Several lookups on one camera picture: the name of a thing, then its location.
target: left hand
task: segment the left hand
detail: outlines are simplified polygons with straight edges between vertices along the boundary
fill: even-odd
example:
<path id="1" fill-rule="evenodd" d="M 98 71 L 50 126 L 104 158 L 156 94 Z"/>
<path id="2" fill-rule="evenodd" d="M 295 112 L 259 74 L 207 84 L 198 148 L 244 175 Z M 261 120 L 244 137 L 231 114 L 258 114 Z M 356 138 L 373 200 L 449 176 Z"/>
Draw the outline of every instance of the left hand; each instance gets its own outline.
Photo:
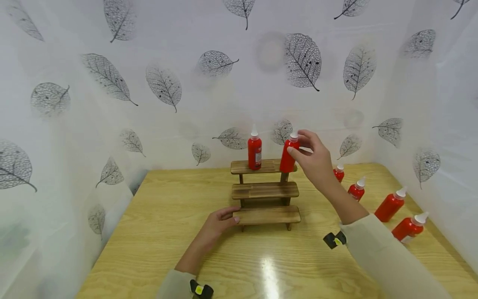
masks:
<path id="1" fill-rule="evenodd" d="M 210 213 L 191 245 L 209 252 L 223 232 L 239 223 L 239 217 L 232 217 L 232 213 L 239 210 L 240 207 L 227 207 Z"/>

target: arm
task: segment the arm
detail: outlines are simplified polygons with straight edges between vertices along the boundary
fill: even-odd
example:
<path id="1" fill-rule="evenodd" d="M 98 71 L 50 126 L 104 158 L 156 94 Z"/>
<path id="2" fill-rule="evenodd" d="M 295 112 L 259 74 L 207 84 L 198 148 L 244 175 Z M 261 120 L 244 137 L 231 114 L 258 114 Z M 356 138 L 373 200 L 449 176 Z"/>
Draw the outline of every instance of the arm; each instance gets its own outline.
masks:
<path id="1" fill-rule="evenodd" d="M 332 172 L 330 152 L 319 137 L 299 131 L 301 146 L 289 147 L 290 155 L 307 178 L 330 201 L 337 212 L 347 248 L 356 262 L 390 298 L 451 298 L 430 272 L 396 240 L 390 231 L 342 188 Z"/>
<path id="2" fill-rule="evenodd" d="M 232 213 L 240 207 L 228 207 L 212 212 L 197 236 L 186 249 L 174 270 L 169 271 L 159 288 L 157 299 L 191 299 L 189 282 L 196 279 L 204 256 L 214 248 L 223 232 L 239 222 Z"/>

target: white curtain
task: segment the white curtain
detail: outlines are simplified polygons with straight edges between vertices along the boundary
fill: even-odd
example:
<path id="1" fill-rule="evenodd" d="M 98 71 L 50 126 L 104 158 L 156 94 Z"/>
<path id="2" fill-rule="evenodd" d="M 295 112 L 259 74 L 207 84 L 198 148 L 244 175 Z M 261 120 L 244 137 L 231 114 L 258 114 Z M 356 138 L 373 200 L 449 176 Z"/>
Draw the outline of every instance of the white curtain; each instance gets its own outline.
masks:
<path id="1" fill-rule="evenodd" d="M 478 270 L 478 1 L 0 2 L 0 298 L 74 297 L 148 170 L 253 122 L 383 163 Z"/>

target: red paint bottle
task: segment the red paint bottle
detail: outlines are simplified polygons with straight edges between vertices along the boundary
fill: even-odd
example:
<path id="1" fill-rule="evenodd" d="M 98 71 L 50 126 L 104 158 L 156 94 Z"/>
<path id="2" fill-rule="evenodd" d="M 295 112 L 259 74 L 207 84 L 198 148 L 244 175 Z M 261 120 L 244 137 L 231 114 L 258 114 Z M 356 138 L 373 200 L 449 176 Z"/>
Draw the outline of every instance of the red paint bottle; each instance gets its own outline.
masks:
<path id="1" fill-rule="evenodd" d="M 423 226 L 426 223 L 428 212 L 402 220 L 391 232 L 398 241 L 406 244 L 413 240 L 418 234 L 423 232 Z"/>
<path id="2" fill-rule="evenodd" d="M 297 131 L 293 131 L 289 139 L 287 139 L 284 143 L 284 149 L 282 150 L 281 164 L 279 166 L 279 170 L 284 173 L 289 173 L 294 171 L 295 160 L 287 152 L 287 148 L 289 146 L 295 149 L 299 149 L 300 147 L 299 135 L 297 134 Z"/>
<path id="3" fill-rule="evenodd" d="M 252 126 L 250 138 L 247 141 L 249 168 L 258 170 L 262 165 L 262 140 L 257 133 L 256 125 Z"/>
<path id="4" fill-rule="evenodd" d="M 404 199 L 407 195 L 407 186 L 395 193 L 387 195 L 379 208 L 375 211 L 375 216 L 382 221 L 388 222 L 405 203 Z"/>
<path id="5" fill-rule="evenodd" d="M 357 183 L 350 186 L 348 193 L 355 198 L 356 201 L 360 201 L 365 194 L 365 177 L 361 178 Z"/>
<path id="6" fill-rule="evenodd" d="M 337 178 L 339 183 L 342 183 L 342 180 L 344 179 L 345 173 L 344 173 L 344 165 L 339 164 L 337 167 L 334 168 L 334 175 Z"/>

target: wooden table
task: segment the wooden table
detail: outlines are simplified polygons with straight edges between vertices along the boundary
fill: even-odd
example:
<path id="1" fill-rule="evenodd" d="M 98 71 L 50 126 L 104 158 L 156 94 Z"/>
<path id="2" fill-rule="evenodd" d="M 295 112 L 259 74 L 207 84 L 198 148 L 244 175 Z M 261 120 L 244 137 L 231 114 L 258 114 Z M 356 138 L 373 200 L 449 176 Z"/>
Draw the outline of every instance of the wooden table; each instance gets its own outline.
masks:
<path id="1" fill-rule="evenodd" d="M 378 164 L 345 166 L 348 187 L 367 176 L 360 203 L 373 212 L 400 185 Z M 244 182 L 277 181 L 279 174 L 245 175 Z M 291 173 L 300 196 L 293 204 L 302 222 L 233 228 L 204 261 L 198 280 L 214 298 L 308 299 L 384 298 L 345 246 L 330 250 L 322 241 L 337 233 L 338 217 L 299 169 Z M 148 173 L 88 275 L 78 298 L 154 298 L 207 215 L 239 203 L 230 199 L 238 176 L 224 169 L 156 170 Z M 410 197 L 390 223 L 420 213 Z M 431 221 L 408 248 L 453 298 L 476 298 L 478 277 Z"/>

